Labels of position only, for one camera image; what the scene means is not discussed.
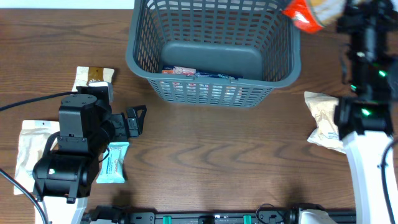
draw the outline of gray plastic basket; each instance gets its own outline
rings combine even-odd
[[[299,76],[300,32],[286,0],[136,0],[126,61],[170,102],[252,107]],[[161,74],[163,65],[241,75]]]

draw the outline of teal snack bar wrapper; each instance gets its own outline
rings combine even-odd
[[[129,142],[111,142],[108,145],[109,156],[102,162],[97,184],[124,183],[123,160],[129,145]]]

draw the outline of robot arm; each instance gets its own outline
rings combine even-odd
[[[128,141],[142,133],[146,107],[127,109],[127,119],[123,113],[112,114],[112,91],[110,83],[90,83],[62,100],[58,150],[45,149],[33,170],[34,195],[49,222],[79,223],[100,171],[100,154],[110,142]]]
[[[398,190],[391,151],[387,153],[385,175],[381,164],[383,152],[392,141],[391,103],[398,99],[398,59],[386,54],[387,33],[397,25],[396,12],[390,0],[367,1],[358,7],[351,3],[347,0],[337,31],[351,36],[347,53],[350,82],[358,97],[340,99],[335,124],[351,170],[357,223],[395,223]],[[327,214],[316,210],[296,208],[295,222],[288,223],[331,223]]]

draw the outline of snack package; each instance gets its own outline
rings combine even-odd
[[[224,79],[243,78],[240,75],[225,75],[221,73],[210,73],[194,68],[184,68],[184,67],[170,66],[170,65],[163,66],[162,74],[179,74],[179,75],[186,75],[189,77],[196,76],[196,77],[224,78]]]
[[[364,0],[353,0],[359,4]],[[316,33],[339,18],[346,0],[292,0],[283,13],[293,19],[299,29]]]
[[[124,183],[123,160],[129,145],[129,142],[111,142],[108,145],[109,155],[102,161],[97,184]]]
[[[19,134],[17,165],[15,179],[28,190],[33,191],[35,180],[32,172],[36,162],[43,156],[43,150],[47,139],[51,134],[60,130],[58,121],[23,121]],[[57,140],[51,146],[51,150],[57,144]],[[14,187],[14,195],[22,192]]]
[[[339,139],[338,128],[333,120],[338,99],[326,94],[306,91],[304,100],[318,126],[307,141],[345,153],[343,142]]]
[[[112,83],[113,73],[114,69],[111,68],[78,66],[72,91],[77,91],[76,86],[88,86],[91,82],[106,81],[108,83]]]

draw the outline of wood grain surface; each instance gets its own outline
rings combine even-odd
[[[147,105],[144,133],[124,160],[125,184],[93,184],[88,208],[130,205],[166,211],[255,210],[294,202],[353,208],[344,154],[307,142],[316,128],[304,91],[340,96],[338,46],[330,27],[302,34],[302,72],[250,109],[162,101],[128,69],[124,54],[133,11],[0,10],[0,106],[69,91],[77,66],[116,69],[114,113]],[[398,49],[398,39],[391,49]],[[61,98],[0,114],[0,166],[14,175],[25,119],[57,120]],[[394,123],[398,124],[394,113]],[[33,223],[34,209],[0,178],[0,223]]]

